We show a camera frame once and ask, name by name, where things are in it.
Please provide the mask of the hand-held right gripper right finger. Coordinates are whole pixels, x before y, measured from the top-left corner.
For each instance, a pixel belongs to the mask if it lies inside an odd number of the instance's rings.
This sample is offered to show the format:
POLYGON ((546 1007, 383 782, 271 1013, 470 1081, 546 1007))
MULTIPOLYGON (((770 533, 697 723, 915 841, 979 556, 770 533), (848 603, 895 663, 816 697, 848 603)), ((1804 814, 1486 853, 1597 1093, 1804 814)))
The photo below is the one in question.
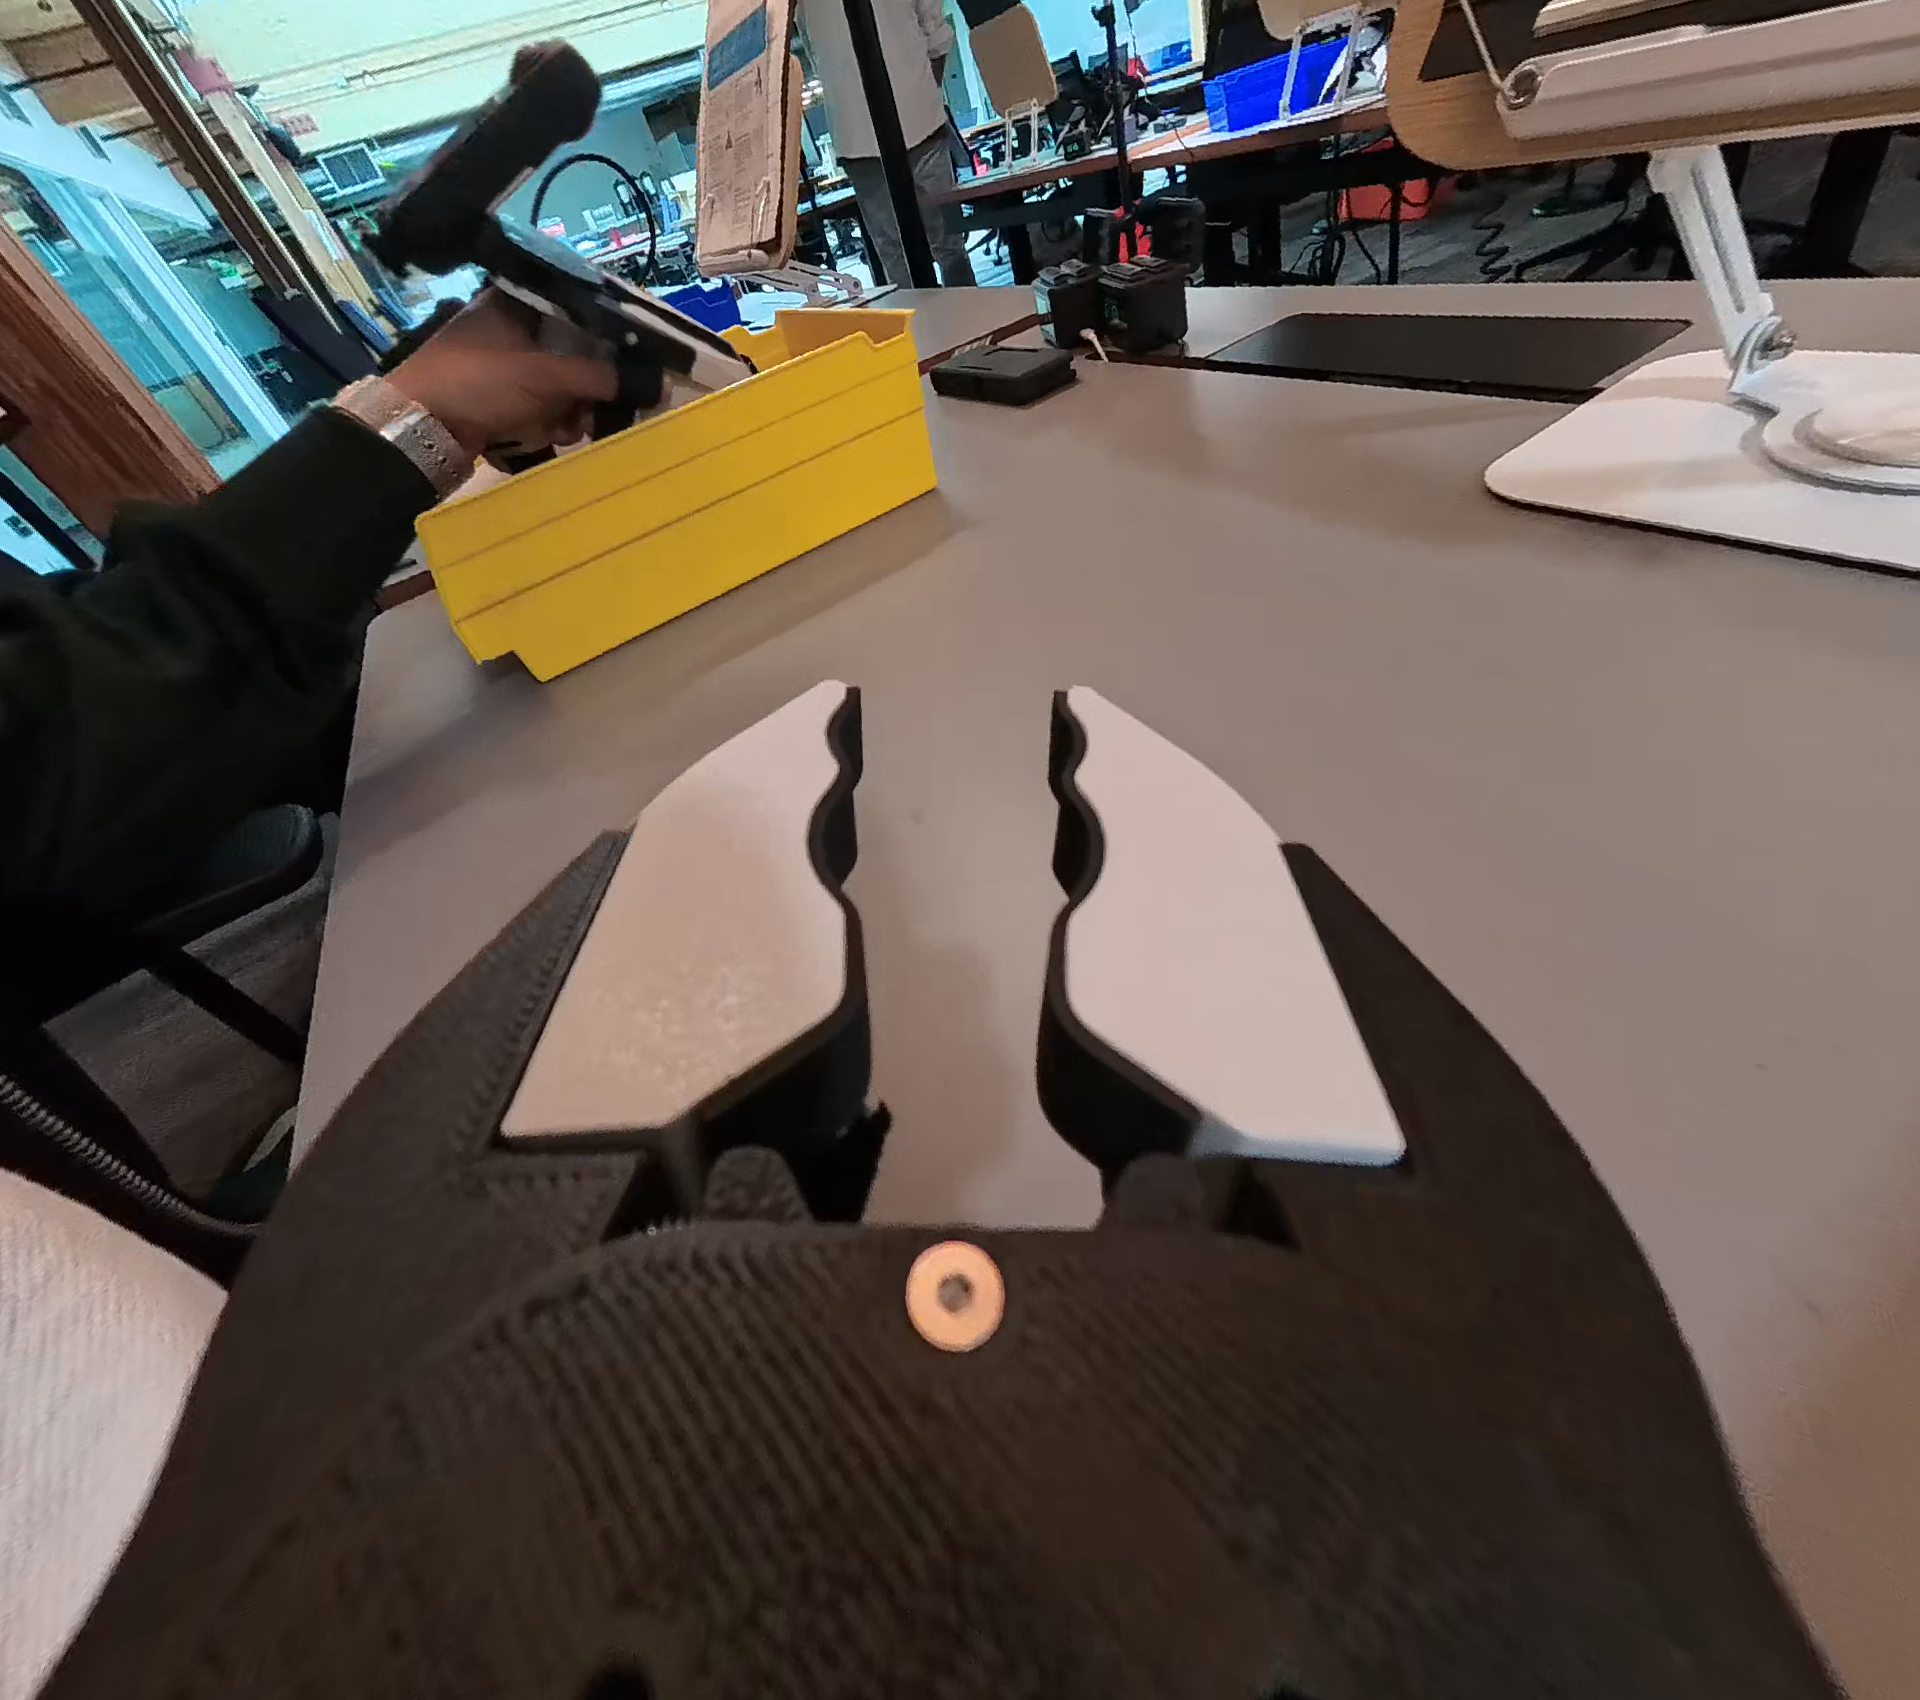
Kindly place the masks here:
POLYGON ((1092 686, 1053 693, 1050 792, 1037 1102, 1056 1137, 1104 1182, 1145 1157, 1399 1166, 1278 832, 1092 686))

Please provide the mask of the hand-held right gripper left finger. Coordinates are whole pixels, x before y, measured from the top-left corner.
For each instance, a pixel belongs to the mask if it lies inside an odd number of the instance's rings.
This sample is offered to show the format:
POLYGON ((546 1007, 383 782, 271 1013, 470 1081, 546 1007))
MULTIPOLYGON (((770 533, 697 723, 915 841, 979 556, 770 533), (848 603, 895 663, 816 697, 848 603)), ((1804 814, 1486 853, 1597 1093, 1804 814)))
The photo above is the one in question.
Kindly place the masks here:
POLYGON ((802 1179, 871 1122, 863 697, 821 680, 696 760, 635 819, 545 1011, 497 1143, 641 1150, 697 1184, 761 1147, 802 1179))

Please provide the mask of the yellow plastic bin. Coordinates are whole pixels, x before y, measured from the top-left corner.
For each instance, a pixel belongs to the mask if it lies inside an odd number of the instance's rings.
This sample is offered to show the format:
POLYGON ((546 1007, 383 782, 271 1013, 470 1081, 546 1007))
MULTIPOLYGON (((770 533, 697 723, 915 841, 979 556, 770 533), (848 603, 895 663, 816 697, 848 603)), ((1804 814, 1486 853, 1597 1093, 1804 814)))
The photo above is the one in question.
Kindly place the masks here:
POLYGON ((472 663, 557 680, 933 494, 913 312, 780 312, 731 343, 757 377, 414 524, 472 663))

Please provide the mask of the person's left forearm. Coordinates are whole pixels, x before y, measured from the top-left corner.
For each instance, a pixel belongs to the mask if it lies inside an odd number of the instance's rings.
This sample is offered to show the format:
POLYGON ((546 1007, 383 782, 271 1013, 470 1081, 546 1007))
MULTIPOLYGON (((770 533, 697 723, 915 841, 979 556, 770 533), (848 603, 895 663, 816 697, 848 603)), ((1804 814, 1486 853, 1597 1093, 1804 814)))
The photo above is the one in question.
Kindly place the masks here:
POLYGON ((143 898, 281 797, 431 500, 316 408, 193 506, 123 507, 102 570, 7 593, 4 908, 143 898))

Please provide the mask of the grey desk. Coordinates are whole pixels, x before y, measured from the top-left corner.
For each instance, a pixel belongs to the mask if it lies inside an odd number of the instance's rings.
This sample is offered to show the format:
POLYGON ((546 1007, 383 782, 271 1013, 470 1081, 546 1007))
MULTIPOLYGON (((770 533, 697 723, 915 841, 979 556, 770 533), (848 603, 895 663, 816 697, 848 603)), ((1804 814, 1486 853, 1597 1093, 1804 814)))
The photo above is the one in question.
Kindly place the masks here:
POLYGON ((1050 693, 1317 848, 1632 1224, 1856 1698, 1917 1698, 1917 582, 1522 511, 1549 412, 1090 363, 930 402, 938 494, 555 680, 431 598, 366 640, 316 1137, 598 832, 863 692, 876 1218, 1081 1224, 1032 1097, 1050 693))

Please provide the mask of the black desk mat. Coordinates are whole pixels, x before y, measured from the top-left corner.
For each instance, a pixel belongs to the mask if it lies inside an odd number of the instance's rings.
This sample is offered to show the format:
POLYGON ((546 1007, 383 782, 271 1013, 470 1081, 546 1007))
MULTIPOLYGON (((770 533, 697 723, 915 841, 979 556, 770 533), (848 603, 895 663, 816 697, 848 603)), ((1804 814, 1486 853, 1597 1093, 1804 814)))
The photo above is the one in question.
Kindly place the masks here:
POLYGON ((1584 402, 1683 319, 1570 315, 1288 315, 1205 354, 1205 369, 1336 387, 1515 402, 1584 402))

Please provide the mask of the person's left hand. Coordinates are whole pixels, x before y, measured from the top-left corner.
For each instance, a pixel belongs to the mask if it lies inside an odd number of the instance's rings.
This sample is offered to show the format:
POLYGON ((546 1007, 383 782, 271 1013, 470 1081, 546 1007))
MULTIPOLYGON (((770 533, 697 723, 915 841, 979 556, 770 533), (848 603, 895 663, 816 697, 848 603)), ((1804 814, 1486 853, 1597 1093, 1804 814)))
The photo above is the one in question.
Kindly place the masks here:
POLYGON ((538 312, 495 285, 466 300, 380 377, 432 415, 470 457, 561 451, 620 389, 603 343, 555 351, 538 312))

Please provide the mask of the cardboard sheet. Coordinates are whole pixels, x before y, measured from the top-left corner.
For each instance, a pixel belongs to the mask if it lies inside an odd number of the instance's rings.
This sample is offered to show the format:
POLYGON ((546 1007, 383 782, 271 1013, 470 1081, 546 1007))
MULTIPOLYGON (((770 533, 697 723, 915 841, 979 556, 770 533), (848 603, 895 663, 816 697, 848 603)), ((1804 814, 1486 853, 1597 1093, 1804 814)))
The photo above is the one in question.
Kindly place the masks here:
POLYGON ((696 152, 700 276, 792 260, 802 176, 797 0, 704 0, 696 152))

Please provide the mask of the silver wristwatch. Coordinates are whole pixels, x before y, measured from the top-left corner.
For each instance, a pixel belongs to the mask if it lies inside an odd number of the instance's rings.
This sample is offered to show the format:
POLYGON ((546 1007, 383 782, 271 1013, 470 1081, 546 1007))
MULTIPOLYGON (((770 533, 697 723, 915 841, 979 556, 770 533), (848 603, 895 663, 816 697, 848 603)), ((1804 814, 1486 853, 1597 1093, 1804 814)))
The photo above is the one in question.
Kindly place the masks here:
POLYGON ((409 465, 414 465, 438 506, 454 496, 472 481, 475 451, 386 377, 363 377, 348 383, 329 408, 354 418, 386 439, 409 465))

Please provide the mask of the black office chair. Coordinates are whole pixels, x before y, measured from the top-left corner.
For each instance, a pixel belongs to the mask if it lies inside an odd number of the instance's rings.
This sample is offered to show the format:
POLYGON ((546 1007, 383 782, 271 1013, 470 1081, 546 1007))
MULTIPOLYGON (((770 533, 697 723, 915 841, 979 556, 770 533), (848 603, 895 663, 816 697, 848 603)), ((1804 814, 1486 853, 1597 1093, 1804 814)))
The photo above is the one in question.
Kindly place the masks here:
POLYGON ((143 975, 269 1056, 296 1085, 303 1034, 193 956, 193 941, 296 896, 323 865, 323 825, 271 804, 137 907, 4 902, 4 1166, 230 1287, 285 1182, 288 1137, 199 1204, 180 1191, 118 1102, 45 1034, 87 998, 143 975))

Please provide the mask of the black flat box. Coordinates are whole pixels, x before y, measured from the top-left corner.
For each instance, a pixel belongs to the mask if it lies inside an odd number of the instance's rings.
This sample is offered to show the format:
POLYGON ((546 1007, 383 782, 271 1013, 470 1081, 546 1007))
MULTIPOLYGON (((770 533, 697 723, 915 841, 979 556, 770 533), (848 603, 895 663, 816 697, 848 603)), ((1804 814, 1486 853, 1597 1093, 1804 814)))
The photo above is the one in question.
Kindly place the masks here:
POLYGON ((1074 387, 1074 354, 1065 346, 967 346, 926 369, 938 399, 1032 408, 1074 387))

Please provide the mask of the person's white clothing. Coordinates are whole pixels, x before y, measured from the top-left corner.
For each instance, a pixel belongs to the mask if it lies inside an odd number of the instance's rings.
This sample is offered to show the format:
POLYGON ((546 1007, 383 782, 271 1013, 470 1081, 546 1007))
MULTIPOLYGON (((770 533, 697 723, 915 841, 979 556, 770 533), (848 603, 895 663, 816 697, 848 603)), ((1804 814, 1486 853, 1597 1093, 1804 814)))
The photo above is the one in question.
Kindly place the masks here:
POLYGON ((34 1698, 146 1512, 226 1293, 4 1174, 4 1698, 34 1698))

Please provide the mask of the wooden book stand white base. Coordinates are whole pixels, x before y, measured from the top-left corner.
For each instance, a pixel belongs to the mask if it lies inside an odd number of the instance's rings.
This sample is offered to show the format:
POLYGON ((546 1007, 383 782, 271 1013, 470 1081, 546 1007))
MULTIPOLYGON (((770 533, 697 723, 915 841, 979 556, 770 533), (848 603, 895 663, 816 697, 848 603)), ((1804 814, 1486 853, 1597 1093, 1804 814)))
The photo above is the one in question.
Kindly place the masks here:
MULTIPOLYGON (((1535 37, 1677 0, 1554 0, 1535 37)), ((1917 124, 1917 0, 1672 24, 1506 75, 1469 0, 1399 0, 1385 109, 1451 172, 1647 153, 1720 354, 1631 369, 1481 476, 1531 511, 1917 576, 1917 351, 1814 351, 1756 272, 1723 152, 1917 124)))

